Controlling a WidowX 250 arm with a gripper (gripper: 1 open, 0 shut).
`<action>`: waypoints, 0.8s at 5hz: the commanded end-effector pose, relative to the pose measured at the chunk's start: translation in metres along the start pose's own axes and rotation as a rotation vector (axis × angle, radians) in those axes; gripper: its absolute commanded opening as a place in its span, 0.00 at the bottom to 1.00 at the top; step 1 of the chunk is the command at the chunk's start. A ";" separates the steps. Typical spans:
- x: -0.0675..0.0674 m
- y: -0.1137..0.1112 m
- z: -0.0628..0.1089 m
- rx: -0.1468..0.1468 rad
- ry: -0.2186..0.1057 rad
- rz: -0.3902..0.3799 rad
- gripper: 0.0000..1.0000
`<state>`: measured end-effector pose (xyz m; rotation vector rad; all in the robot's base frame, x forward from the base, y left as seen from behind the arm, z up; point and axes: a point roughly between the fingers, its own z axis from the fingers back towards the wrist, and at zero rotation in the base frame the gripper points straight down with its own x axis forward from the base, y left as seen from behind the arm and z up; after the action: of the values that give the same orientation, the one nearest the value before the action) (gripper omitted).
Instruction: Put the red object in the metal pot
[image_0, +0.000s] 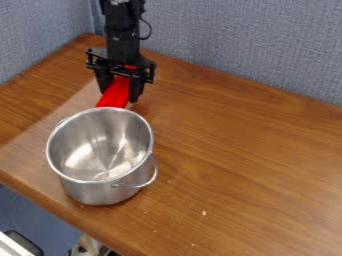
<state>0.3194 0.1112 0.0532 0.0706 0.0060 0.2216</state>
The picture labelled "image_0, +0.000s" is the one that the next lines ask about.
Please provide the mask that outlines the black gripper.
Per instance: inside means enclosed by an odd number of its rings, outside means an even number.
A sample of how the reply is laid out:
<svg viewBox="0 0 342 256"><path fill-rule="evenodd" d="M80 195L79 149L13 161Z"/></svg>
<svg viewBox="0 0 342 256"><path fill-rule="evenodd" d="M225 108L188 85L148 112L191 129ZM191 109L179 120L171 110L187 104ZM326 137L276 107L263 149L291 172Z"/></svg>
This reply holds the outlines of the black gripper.
<svg viewBox="0 0 342 256"><path fill-rule="evenodd" d="M155 80L156 63L137 54L127 63L111 59L104 48L88 48L87 68L95 72L100 93L104 94L115 76L129 78L128 101L136 103L144 91L144 85Z"/></svg>

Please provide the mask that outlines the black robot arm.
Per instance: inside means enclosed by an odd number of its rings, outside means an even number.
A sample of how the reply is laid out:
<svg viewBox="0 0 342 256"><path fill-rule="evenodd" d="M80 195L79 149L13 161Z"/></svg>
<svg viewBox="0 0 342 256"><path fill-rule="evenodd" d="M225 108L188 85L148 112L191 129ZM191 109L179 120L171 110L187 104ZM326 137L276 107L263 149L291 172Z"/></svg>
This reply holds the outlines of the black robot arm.
<svg viewBox="0 0 342 256"><path fill-rule="evenodd" d="M87 68L95 73L101 97L97 107L136 103L155 80L156 63L140 54L140 41L152 34L143 19L145 0L99 0L105 18L105 47L88 48Z"/></svg>

